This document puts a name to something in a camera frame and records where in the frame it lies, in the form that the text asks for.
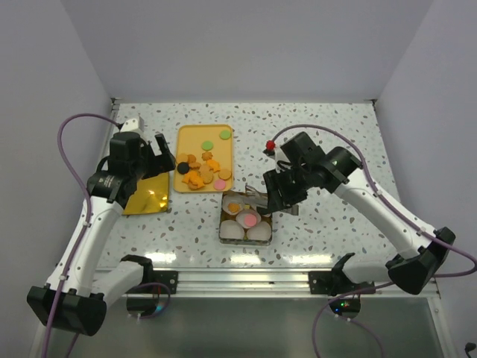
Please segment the metal serving tongs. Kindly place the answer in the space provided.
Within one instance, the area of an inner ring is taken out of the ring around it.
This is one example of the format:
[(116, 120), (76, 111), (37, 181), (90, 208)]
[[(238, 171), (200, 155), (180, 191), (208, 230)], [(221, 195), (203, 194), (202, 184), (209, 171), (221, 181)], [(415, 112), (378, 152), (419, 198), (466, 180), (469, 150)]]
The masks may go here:
[(244, 192), (240, 192), (243, 202), (254, 206), (261, 216), (271, 216), (274, 213), (286, 213), (292, 216), (299, 215), (299, 205), (273, 207), (268, 203), (268, 194), (260, 192), (255, 187), (245, 184)]

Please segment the gold tin lid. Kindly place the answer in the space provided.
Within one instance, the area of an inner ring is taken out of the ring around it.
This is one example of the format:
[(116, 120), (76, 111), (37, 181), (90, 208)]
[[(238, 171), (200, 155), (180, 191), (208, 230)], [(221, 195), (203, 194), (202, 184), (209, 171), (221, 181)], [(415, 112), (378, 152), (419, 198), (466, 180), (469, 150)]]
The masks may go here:
[(163, 213), (168, 209), (169, 173), (163, 173), (137, 183), (137, 190), (130, 196), (123, 216)]

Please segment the orange swirl cookie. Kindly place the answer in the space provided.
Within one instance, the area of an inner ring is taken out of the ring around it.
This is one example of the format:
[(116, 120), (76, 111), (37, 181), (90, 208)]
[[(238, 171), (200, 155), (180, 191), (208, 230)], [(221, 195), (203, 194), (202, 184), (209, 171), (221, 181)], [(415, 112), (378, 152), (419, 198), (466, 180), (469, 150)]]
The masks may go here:
[(234, 214), (234, 213), (237, 213), (241, 210), (241, 206), (240, 206), (240, 204), (231, 202), (227, 205), (227, 209), (229, 210), (229, 212), (231, 214)]

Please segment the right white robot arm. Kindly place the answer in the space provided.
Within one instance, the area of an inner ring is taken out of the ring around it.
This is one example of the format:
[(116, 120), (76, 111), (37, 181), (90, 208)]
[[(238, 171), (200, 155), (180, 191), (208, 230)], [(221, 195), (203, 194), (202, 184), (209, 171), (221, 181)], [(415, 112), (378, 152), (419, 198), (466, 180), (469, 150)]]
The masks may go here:
[(268, 202), (259, 213), (291, 209), (307, 199), (309, 189), (324, 189), (357, 209), (397, 251), (389, 260), (345, 254), (321, 282), (329, 295), (387, 280), (417, 295), (446, 259), (455, 234), (414, 216), (367, 175), (364, 162), (347, 149), (325, 152), (300, 132), (281, 146), (267, 141), (264, 153), (276, 167), (263, 175)]

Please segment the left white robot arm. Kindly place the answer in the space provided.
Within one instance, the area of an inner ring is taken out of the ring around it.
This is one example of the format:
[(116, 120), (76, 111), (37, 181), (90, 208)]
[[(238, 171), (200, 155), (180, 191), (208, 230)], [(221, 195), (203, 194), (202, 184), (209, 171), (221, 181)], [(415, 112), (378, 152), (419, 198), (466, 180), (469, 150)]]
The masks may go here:
[(83, 184), (83, 208), (59, 263), (43, 286), (32, 286), (27, 302), (44, 326), (85, 336), (95, 335), (107, 309), (130, 290), (148, 292), (156, 283), (147, 257), (126, 255), (109, 274), (95, 280), (101, 252), (141, 179), (168, 173), (175, 159), (165, 137), (157, 134), (155, 154), (144, 135), (141, 117), (118, 126), (109, 154)]

